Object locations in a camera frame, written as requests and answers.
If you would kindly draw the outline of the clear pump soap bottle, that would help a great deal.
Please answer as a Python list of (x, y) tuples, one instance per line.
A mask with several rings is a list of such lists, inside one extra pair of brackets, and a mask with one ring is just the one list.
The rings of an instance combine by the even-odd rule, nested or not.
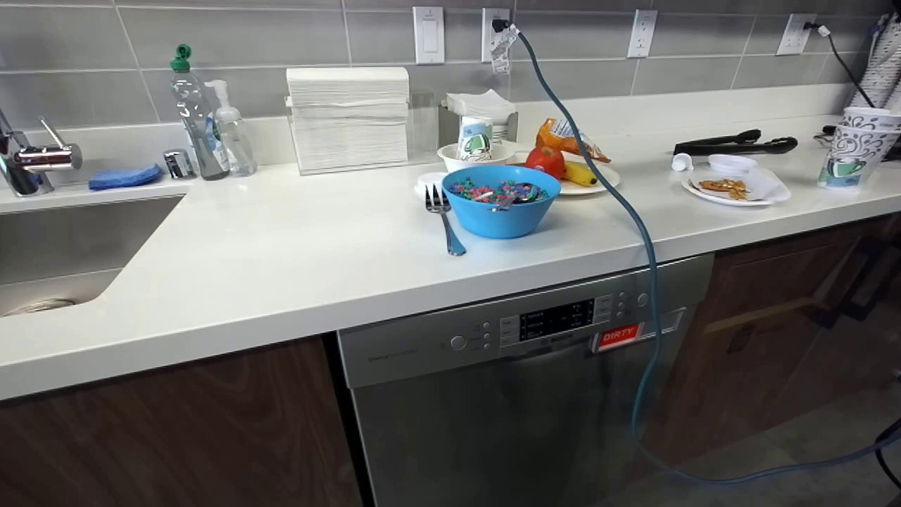
[(218, 96), (218, 136), (222, 161), (232, 174), (247, 178), (256, 171), (253, 148), (245, 136), (242, 112), (228, 99), (228, 85), (222, 79), (212, 79), (208, 90)]

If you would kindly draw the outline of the stainless steel dishwasher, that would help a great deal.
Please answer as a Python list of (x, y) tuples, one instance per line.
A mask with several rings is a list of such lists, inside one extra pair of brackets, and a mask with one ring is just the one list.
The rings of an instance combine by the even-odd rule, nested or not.
[(597, 507), (711, 276), (687, 257), (345, 328), (374, 507)]

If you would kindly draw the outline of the white plate with snacks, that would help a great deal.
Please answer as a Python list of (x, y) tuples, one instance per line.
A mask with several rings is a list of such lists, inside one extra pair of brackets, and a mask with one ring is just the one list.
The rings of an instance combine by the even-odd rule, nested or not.
[(788, 186), (754, 157), (711, 154), (681, 174), (681, 189), (719, 205), (770, 209), (792, 196)]

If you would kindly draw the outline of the kitchen sink basin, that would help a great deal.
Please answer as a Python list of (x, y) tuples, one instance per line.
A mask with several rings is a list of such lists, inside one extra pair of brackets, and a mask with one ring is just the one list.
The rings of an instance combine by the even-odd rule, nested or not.
[(0, 316), (100, 299), (179, 196), (17, 210), (0, 216)]

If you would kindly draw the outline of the right white outlet plate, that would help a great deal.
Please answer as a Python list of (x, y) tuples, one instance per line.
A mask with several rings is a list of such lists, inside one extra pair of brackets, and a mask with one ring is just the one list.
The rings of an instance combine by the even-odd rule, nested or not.
[(657, 33), (657, 14), (653, 10), (633, 10), (630, 38), (628, 38), (628, 55), (643, 58), (653, 47)]

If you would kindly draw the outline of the chrome kitchen faucet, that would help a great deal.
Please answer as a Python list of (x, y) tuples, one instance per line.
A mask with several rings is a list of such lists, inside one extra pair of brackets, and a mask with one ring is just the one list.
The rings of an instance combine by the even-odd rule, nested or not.
[(48, 121), (43, 121), (43, 130), (50, 140), (32, 143), (0, 109), (0, 178), (14, 195), (48, 195), (55, 189), (50, 171), (76, 171), (81, 167), (79, 143), (67, 143)]

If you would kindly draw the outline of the yellow banana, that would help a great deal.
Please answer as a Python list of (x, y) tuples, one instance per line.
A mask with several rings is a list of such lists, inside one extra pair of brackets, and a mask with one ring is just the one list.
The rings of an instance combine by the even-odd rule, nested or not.
[(585, 162), (567, 161), (563, 167), (567, 167), (568, 182), (574, 182), (574, 186), (595, 186), (597, 182), (595, 171)]

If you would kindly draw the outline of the red tomato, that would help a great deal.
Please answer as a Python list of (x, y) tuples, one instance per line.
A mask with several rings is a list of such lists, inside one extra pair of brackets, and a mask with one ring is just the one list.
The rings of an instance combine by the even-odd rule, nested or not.
[(526, 167), (530, 168), (542, 168), (557, 181), (567, 178), (567, 161), (557, 148), (552, 147), (536, 147), (530, 154), (526, 154)]

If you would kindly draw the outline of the white paper towel stack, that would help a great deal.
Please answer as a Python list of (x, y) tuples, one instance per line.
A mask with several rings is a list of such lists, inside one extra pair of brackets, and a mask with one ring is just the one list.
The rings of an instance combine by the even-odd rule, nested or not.
[(288, 109), (304, 174), (408, 157), (405, 68), (290, 68)]

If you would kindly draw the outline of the small metal sink stopper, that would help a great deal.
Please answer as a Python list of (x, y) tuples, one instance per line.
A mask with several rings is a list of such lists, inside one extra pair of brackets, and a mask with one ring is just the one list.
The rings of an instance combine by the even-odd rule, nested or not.
[(195, 167), (191, 167), (191, 161), (188, 161), (188, 154), (184, 148), (167, 148), (163, 152), (163, 162), (167, 162), (167, 171), (174, 181), (191, 181), (195, 178)]

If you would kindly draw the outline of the blue plastic bowl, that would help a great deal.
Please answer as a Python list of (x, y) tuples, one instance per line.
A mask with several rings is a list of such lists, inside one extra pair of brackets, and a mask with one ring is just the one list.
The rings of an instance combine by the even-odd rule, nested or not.
[[(485, 186), (498, 186), (505, 181), (532, 182), (545, 192), (539, 202), (519, 202), (509, 209), (494, 209), (490, 202), (474, 202), (457, 195), (457, 186), (474, 181)], [(442, 178), (442, 192), (452, 200), (452, 210), (463, 223), (464, 230), (488, 238), (516, 238), (532, 234), (550, 205), (560, 196), (560, 182), (539, 168), (509, 167), (509, 162), (483, 162), (447, 171)]]

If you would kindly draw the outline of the far right wall outlet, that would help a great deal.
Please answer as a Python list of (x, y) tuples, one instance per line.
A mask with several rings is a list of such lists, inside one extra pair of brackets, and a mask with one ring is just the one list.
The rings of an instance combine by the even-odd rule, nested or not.
[(818, 17), (815, 14), (792, 14), (785, 19), (777, 54), (780, 55), (799, 55), (808, 45), (808, 37), (815, 31)]

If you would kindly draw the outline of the white light switch plate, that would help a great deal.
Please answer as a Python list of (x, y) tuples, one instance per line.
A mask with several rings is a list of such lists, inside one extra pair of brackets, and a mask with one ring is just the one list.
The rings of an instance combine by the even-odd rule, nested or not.
[(415, 6), (415, 58), (440, 65), (446, 58), (446, 10), (440, 6)]

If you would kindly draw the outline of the white tissue box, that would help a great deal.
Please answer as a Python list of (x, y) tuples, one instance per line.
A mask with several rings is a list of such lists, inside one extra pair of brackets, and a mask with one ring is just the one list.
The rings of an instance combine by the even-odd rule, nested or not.
[(457, 140), (488, 136), (498, 140), (508, 121), (516, 116), (516, 103), (497, 90), (485, 93), (447, 93), (446, 107), (460, 116)]

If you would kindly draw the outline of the blue sponge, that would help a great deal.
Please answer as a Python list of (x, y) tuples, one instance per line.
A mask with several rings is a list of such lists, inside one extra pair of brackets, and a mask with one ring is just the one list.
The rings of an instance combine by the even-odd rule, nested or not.
[(149, 186), (163, 178), (162, 167), (138, 167), (138, 168), (100, 168), (90, 174), (90, 192), (111, 192), (111, 189), (135, 189)]

